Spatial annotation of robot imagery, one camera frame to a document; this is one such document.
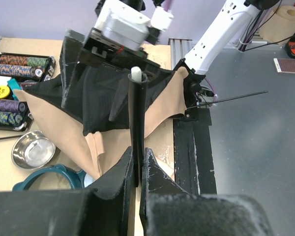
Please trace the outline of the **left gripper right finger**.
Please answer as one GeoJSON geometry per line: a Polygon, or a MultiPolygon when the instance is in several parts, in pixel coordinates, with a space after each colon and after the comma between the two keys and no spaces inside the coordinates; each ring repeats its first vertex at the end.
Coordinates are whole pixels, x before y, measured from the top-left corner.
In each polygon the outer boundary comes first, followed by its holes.
{"type": "Polygon", "coordinates": [[[145,149],[139,211],[146,236],[271,236],[262,206],[244,195],[192,195],[145,149]]]}

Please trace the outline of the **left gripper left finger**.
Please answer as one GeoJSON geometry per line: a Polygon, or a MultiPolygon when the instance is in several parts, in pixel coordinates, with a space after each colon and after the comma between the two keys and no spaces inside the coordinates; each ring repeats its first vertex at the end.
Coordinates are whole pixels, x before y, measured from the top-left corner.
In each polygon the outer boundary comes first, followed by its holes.
{"type": "Polygon", "coordinates": [[[133,166],[128,148],[87,188],[0,192],[0,236],[132,236],[133,166]]]}

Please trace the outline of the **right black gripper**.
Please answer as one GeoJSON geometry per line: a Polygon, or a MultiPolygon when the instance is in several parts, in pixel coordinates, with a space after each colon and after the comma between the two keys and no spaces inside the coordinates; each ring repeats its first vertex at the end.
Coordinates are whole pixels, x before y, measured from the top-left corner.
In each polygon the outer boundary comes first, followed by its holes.
{"type": "MultiPolygon", "coordinates": [[[[61,107],[67,108],[71,101],[81,96],[81,75],[89,66],[109,66],[116,70],[130,70],[138,66],[146,74],[157,74],[160,65],[148,59],[148,53],[140,47],[133,51],[123,45],[105,38],[101,31],[92,28],[85,36],[67,29],[60,53],[60,74],[62,84],[61,107]]],[[[130,74],[124,74],[118,83],[113,99],[109,121],[128,119],[128,82],[130,74]]]]}

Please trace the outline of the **black tent pole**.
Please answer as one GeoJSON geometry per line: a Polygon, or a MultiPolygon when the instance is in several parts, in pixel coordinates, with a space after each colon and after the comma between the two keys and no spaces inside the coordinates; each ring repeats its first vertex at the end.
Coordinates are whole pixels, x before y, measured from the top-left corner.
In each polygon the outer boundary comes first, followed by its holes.
{"type": "Polygon", "coordinates": [[[148,80],[140,67],[131,68],[128,76],[128,113],[134,160],[135,185],[142,180],[144,160],[145,111],[148,80]]]}
{"type": "Polygon", "coordinates": [[[255,93],[250,93],[250,94],[245,94],[245,95],[240,95],[240,96],[236,96],[236,97],[232,97],[232,98],[226,98],[226,99],[216,100],[216,101],[212,101],[212,102],[206,102],[206,103],[203,103],[203,104],[200,104],[200,105],[195,105],[195,106],[188,107],[186,109],[187,110],[190,110],[190,109],[194,109],[194,108],[199,108],[199,107],[203,107],[203,106],[209,106],[209,105],[213,105],[213,104],[217,104],[217,103],[222,103],[222,102],[227,102],[227,101],[242,99],[242,98],[256,96],[256,95],[265,94],[265,93],[268,93],[268,90],[264,90],[264,91],[260,91],[260,92],[255,92],[255,93]]]}

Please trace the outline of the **tan fabric pet tent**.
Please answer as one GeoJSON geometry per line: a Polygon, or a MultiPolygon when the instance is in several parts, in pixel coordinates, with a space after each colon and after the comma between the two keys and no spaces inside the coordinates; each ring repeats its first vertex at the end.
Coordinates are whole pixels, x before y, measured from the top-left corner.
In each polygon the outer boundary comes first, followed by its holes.
{"type": "MultiPolygon", "coordinates": [[[[160,125],[167,119],[182,117],[186,111],[183,82],[184,67],[171,72],[161,92],[147,90],[145,138],[162,146],[167,134],[160,125]]],[[[87,67],[81,75],[81,96],[62,108],[61,78],[16,90],[17,98],[27,103],[39,129],[75,164],[93,178],[112,168],[130,146],[129,118],[109,121],[118,83],[124,74],[109,67],[87,67]]]]}

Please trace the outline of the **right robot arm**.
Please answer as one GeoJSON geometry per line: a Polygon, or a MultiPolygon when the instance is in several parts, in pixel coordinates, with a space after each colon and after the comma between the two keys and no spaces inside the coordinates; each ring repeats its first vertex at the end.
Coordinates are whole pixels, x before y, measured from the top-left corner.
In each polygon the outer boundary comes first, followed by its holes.
{"type": "MultiPolygon", "coordinates": [[[[189,73],[188,93],[196,93],[210,65],[241,25],[256,12],[275,6],[274,0],[228,0],[198,43],[178,63],[189,73]]],[[[170,80],[171,72],[147,59],[140,49],[143,42],[155,44],[172,19],[170,1],[156,0],[151,18],[142,11],[141,0],[102,0],[95,12],[97,21],[88,36],[69,30],[63,40],[60,55],[62,101],[68,105],[69,93],[87,66],[109,66],[117,71],[139,67],[147,76],[149,90],[161,92],[170,80]]]]}

